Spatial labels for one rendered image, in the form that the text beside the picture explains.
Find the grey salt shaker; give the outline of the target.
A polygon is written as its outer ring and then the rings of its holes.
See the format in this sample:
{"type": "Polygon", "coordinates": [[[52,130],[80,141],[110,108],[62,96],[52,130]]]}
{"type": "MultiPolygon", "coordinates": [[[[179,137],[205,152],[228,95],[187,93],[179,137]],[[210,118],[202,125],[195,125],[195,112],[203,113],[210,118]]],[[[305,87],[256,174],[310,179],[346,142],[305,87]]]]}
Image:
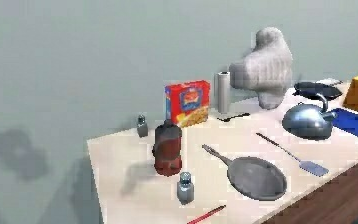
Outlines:
{"type": "Polygon", "coordinates": [[[144,115],[139,115],[137,118],[137,133],[140,138],[146,137],[148,135],[148,125],[144,115]]]}
{"type": "Polygon", "coordinates": [[[177,198],[182,204],[188,204],[194,200],[194,184],[189,172],[182,172],[179,176],[177,198]]]}

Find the black shallow pan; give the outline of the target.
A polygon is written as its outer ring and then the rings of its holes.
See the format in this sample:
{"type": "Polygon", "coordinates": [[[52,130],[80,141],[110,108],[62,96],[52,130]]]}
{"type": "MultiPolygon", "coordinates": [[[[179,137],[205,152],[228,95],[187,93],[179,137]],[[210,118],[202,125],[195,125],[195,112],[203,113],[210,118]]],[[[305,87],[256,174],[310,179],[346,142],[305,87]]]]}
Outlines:
{"type": "Polygon", "coordinates": [[[299,95],[310,100],[318,100],[317,93],[323,95],[328,101],[342,95],[342,92],[333,85],[315,82],[299,82],[294,85],[294,96],[299,95]]]}

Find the red cereal box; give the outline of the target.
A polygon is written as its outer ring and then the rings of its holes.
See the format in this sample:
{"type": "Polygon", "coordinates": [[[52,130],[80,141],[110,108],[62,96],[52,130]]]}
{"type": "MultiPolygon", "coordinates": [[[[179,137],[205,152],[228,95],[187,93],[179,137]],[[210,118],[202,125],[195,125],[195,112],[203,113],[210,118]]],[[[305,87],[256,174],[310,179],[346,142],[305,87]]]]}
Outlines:
{"type": "Polygon", "coordinates": [[[165,87],[166,118],[177,126],[189,127],[208,119],[210,83],[205,80],[165,87]]]}

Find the red pencil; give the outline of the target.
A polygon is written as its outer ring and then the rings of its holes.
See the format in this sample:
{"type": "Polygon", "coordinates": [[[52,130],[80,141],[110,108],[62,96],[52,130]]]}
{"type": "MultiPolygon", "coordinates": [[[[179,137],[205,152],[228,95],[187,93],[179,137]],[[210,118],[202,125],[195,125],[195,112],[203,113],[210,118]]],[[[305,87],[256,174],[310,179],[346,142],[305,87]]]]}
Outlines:
{"type": "Polygon", "coordinates": [[[191,220],[190,222],[188,222],[187,224],[197,224],[211,216],[213,216],[214,214],[222,211],[224,208],[226,207],[226,205],[221,205],[221,206],[218,206],[217,208],[214,208],[210,211],[208,211],[207,213],[199,216],[199,217],[196,217],[195,219],[191,220]]]}

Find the blue tray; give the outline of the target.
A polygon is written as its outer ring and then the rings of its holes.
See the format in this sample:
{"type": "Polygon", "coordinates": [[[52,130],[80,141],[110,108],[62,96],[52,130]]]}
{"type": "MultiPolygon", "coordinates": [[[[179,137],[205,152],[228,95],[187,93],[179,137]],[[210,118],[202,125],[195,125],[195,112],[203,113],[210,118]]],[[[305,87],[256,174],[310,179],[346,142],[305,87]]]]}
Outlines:
{"type": "Polygon", "coordinates": [[[333,126],[358,137],[358,114],[341,108],[333,109],[337,117],[332,121],[333,126]]]}

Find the silver kettle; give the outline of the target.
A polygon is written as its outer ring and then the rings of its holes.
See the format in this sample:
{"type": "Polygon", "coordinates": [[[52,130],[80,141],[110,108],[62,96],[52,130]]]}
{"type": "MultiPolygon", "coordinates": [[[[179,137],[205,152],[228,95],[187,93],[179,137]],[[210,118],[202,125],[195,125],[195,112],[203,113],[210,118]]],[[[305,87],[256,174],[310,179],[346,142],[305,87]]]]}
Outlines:
{"type": "Polygon", "coordinates": [[[320,141],[331,136],[337,113],[328,110],[328,100],[321,93],[317,93],[316,96],[322,102],[322,106],[305,103],[293,106],[282,119],[284,130],[307,140],[320,141]]]}

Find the dark red bottle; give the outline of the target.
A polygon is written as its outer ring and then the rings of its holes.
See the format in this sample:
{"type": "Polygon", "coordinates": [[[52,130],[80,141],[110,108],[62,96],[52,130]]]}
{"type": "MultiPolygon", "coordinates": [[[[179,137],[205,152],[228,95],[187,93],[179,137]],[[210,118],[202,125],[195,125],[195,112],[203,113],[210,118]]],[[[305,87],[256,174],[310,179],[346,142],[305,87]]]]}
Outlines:
{"type": "Polygon", "coordinates": [[[152,149],[154,168],[159,175],[173,176],[182,169],[182,130],[171,120],[165,120],[155,129],[152,149]]]}

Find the grey paper towel roll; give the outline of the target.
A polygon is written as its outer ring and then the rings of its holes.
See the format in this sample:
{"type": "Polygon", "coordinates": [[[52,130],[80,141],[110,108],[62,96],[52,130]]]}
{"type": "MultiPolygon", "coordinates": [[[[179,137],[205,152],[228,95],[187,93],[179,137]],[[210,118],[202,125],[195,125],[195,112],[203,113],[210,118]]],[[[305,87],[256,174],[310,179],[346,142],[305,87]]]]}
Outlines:
{"type": "Polygon", "coordinates": [[[217,110],[220,114],[227,114],[230,106],[230,73],[227,71],[217,73],[215,85],[217,110]]]}

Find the grey blue spatula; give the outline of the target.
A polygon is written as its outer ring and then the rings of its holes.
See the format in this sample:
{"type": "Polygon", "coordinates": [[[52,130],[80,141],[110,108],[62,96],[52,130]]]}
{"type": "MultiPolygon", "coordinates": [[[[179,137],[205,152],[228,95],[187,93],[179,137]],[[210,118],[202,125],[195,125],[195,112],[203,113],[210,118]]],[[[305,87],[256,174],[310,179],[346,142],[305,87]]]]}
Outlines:
{"type": "Polygon", "coordinates": [[[314,163],[312,161],[308,160],[301,160],[298,157],[296,157],[294,154],[292,154],[290,151],[282,147],[279,143],[275,142],[274,140],[270,139],[269,137],[265,136],[262,133],[257,132],[257,136],[261,137],[262,139],[266,140],[267,142],[271,143],[272,145],[282,149],[285,153],[287,153],[289,156],[291,156],[294,160],[296,160],[299,163],[299,167],[310,174],[313,174],[317,177],[322,177],[326,175],[329,170],[317,163],[314,163]]]}

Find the black spoon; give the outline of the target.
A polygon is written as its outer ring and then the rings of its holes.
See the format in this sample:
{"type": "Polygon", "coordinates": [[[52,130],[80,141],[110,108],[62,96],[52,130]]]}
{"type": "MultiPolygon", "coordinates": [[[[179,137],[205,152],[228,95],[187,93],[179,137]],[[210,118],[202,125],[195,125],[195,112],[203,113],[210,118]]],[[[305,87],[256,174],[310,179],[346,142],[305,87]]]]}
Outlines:
{"type": "Polygon", "coordinates": [[[217,120],[222,121],[222,122],[230,122],[234,118],[245,117],[245,116],[250,116],[250,113],[242,113],[242,114],[230,116],[227,118],[217,118],[217,120]]]}

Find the grey frying pan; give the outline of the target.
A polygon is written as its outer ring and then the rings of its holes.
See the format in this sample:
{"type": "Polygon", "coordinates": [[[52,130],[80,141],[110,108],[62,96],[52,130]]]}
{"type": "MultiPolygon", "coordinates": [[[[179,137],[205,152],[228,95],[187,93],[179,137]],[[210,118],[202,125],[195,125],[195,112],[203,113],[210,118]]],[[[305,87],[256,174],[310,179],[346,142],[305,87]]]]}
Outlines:
{"type": "Polygon", "coordinates": [[[230,184],[242,195],[258,201],[275,201],[286,193],[285,175],[267,160],[251,156],[231,160],[206,144],[202,148],[226,164],[230,184]]]}

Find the brown wooden counter cabinet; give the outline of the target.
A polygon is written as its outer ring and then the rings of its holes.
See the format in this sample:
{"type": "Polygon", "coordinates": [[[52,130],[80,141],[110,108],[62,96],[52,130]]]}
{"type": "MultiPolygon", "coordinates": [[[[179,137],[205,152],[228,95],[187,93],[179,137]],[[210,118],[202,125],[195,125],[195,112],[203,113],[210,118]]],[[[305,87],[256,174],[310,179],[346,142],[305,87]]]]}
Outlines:
{"type": "Polygon", "coordinates": [[[358,216],[358,138],[341,130],[323,142],[288,134],[280,120],[298,100],[289,96],[274,111],[228,123],[209,118],[184,129],[183,167],[195,185],[195,199],[187,206],[176,197],[177,177],[156,174],[152,136],[140,138],[130,129],[89,140],[104,224],[187,224],[221,205],[226,207],[200,224],[351,224],[358,216]],[[257,132],[329,172],[310,174],[257,132]],[[286,194],[276,201],[242,196],[229,184],[225,164],[203,150],[203,144],[229,158],[257,156],[275,164],[286,175],[286,194]]]}

